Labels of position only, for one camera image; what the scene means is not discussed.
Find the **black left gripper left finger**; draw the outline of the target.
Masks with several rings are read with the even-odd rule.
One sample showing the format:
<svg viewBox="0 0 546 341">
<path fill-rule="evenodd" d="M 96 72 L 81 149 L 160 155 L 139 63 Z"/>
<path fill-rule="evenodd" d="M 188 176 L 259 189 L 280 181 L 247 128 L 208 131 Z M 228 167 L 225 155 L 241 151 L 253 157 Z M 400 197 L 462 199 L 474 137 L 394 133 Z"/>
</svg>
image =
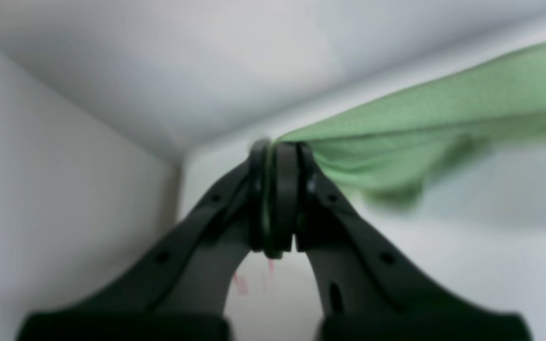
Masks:
<svg viewBox="0 0 546 341">
<path fill-rule="evenodd" d="M 229 341 L 223 317 L 234 272 L 268 251 L 270 142 L 221 177 L 189 215 L 122 276 L 78 304 L 35 313 L 19 341 Z"/>
</svg>

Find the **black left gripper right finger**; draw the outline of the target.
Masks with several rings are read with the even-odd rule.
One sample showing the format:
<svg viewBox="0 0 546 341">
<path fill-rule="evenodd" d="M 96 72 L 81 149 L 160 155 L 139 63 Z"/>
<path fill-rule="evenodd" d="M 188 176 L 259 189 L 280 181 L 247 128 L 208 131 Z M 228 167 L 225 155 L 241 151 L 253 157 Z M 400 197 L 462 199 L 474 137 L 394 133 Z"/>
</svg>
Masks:
<svg viewBox="0 0 546 341">
<path fill-rule="evenodd" d="M 480 307 L 436 283 L 355 211 L 307 145 L 271 155 L 271 255 L 307 255 L 324 320 L 319 341 L 530 341 L 516 313 Z"/>
</svg>

